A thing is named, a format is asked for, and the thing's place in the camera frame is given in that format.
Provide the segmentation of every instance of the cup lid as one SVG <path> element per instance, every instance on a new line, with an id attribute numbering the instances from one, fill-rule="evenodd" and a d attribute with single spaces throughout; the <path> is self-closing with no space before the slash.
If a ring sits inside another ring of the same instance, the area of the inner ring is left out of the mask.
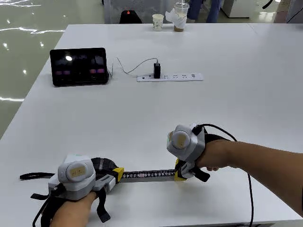
<path id="1" fill-rule="evenodd" d="M 180 9 L 187 9 L 187 8 L 189 8 L 189 4 L 185 1 L 179 1 L 179 2 L 175 3 L 174 7 L 180 8 Z"/>

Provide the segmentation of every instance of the power outlet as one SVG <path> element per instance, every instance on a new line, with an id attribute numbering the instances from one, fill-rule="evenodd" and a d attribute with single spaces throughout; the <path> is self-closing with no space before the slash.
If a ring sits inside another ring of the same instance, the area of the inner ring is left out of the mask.
<path id="1" fill-rule="evenodd" d="M 153 75 L 138 76 L 138 82 L 162 82 L 162 81 L 201 81 L 204 80 L 201 73 L 175 73 L 161 75 L 159 79 L 154 79 Z"/>

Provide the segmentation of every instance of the forearm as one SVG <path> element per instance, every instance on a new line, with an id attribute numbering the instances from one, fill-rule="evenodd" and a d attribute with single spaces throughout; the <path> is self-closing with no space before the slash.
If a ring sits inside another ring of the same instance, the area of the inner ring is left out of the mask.
<path id="1" fill-rule="evenodd" d="M 254 144 L 229 144 L 231 166 L 249 173 L 303 217 L 303 154 Z"/>
<path id="2" fill-rule="evenodd" d="M 90 207 L 96 198 L 91 192 L 77 202 L 65 202 L 55 213 L 51 227 L 85 227 L 89 221 Z"/>

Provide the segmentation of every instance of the black cable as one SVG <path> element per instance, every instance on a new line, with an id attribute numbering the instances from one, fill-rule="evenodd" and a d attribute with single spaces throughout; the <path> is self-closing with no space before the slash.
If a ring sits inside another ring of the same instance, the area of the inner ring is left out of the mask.
<path id="1" fill-rule="evenodd" d="M 44 208 L 47 206 L 50 198 L 51 198 L 50 196 L 47 198 L 47 200 L 43 203 L 42 207 L 40 208 L 37 215 L 35 216 L 34 221 L 33 221 L 33 227 L 36 227 L 36 221 L 38 220 L 40 214 L 43 212 Z"/>
<path id="2" fill-rule="evenodd" d="M 266 9 L 272 2 L 273 0 L 269 0 L 269 2 L 262 7 L 262 9 Z"/>
<path id="3" fill-rule="evenodd" d="M 228 136 L 230 136 L 235 142 L 237 141 L 236 138 L 233 135 L 231 135 L 229 132 L 225 131 L 224 129 L 222 129 L 222 128 L 214 125 L 214 124 L 200 124 L 200 125 L 197 125 L 196 127 L 193 128 L 192 132 L 196 135 L 196 133 L 201 132 L 203 127 L 205 127 L 205 126 L 216 128 L 216 129 L 224 132 Z M 247 174 L 247 176 L 248 176 L 248 183 L 249 183 L 249 186 L 250 186 L 250 203 L 251 203 L 251 217 L 250 217 L 249 227 L 252 227 L 252 223 L 254 221 L 254 200 L 253 200 L 253 197 L 252 197 L 251 178 L 250 178 L 249 174 Z"/>
<path id="4" fill-rule="evenodd" d="M 57 186 L 55 186 L 52 190 L 50 195 L 48 196 L 48 198 L 46 199 L 46 201 L 43 203 L 42 207 L 40 208 L 40 210 L 38 211 L 37 215 L 34 218 L 33 221 L 33 227 L 36 227 L 36 222 L 40 216 L 40 214 L 42 214 L 43 210 L 45 209 L 45 207 L 47 206 L 47 204 L 49 203 L 49 200 L 51 198 L 53 198 L 54 196 L 59 196 L 60 194 L 62 194 L 63 192 L 65 192 L 66 189 L 64 187 L 64 185 L 62 183 L 58 184 Z"/>
<path id="5" fill-rule="evenodd" d="M 139 65 L 137 65 L 134 69 L 132 69 L 132 70 L 126 72 L 126 71 L 124 70 L 123 66 L 122 66 L 122 63 L 121 63 L 120 59 L 119 59 L 118 57 L 117 57 L 117 59 L 118 59 L 118 62 L 120 63 L 120 65 L 121 65 L 121 68 L 122 68 L 123 72 L 126 73 L 126 74 L 128 74 L 128 73 L 134 71 L 136 68 L 138 68 L 140 65 L 142 65 L 142 64 L 143 64 L 144 62 L 146 62 L 146 61 L 154 60 L 154 59 L 155 59 L 155 60 L 157 60 L 157 64 L 159 63 L 158 58 L 149 58 L 149 59 L 146 59 L 146 60 L 142 61 L 142 62 L 141 62 Z"/>
<path id="6" fill-rule="evenodd" d="M 292 16 L 292 18 L 290 18 L 286 23 L 288 24 L 295 16 L 297 16 L 301 11 L 303 10 L 303 7 L 296 13 Z"/>

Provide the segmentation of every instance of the human hand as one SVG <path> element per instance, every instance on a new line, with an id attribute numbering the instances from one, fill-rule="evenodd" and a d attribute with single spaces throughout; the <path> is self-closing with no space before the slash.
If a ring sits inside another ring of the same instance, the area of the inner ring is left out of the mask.
<path id="1" fill-rule="evenodd" d="M 89 193 L 76 202 L 65 202 L 55 213 L 51 227 L 85 227 L 89 221 L 90 207 L 97 198 L 95 192 Z"/>
<path id="2" fill-rule="evenodd" d="M 207 143 L 205 151 L 196 160 L 196 165 L 199 168 L 206 167 L 208 171 L 232 166 L 231 146 L 233 143 L 228 140 L 214 140 Z"/>

